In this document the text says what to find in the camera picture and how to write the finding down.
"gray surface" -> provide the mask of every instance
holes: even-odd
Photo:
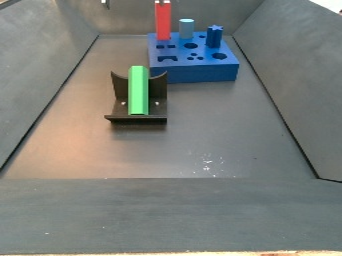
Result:
[[[18,1],[21,0],[0,0],[0,10],[17,3]]]
[[[2,180],[1,253],[342,250],[342,186]]]
[[[144,35],[154,31],[153,0],[110,0],[106,10],[100,0],[64,0],[101,34]],[[195,19],[195,30],[216,24],[232,34],[263,0],[176,0],[172,2],[172,30],[177,21]]]
[[[263,86],[240,60],[235,82],[168,85],[165,126],[117,126],[109,72],[146,63],[146,37],[100,37],[2,171],[4,178],[309,179]]]
[[[48,0],[1,9],[0,34],[1,166],[97,34]]]
[[[319,176],[339,181],[340,27],[305,0],[268,0],[233,34]]]

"blue cylinder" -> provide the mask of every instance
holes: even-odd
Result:
[[[179,38],[189,39],[193,37],[195,21],[192,19],[179,20]]]

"green block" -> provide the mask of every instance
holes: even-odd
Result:
[[[148,115],[148,70],[144,66],[129,68],[128,115]]]

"blue pegboard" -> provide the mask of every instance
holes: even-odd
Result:
[[[193,38],[180,39],[173,32],[169,40],[157,41],[149,33],[149,75],[167,71],[168,83],[235,81],[239,61],[223,40],[220,48],[208,48],[205,36],[207,32],[193,32]]]

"black holder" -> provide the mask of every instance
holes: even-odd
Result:
[[[114,92],[112,114],[104,118],[110,122],[167,122],[167,72],[148,79],[148,115],[128,115],[128,78],[110,72]]]

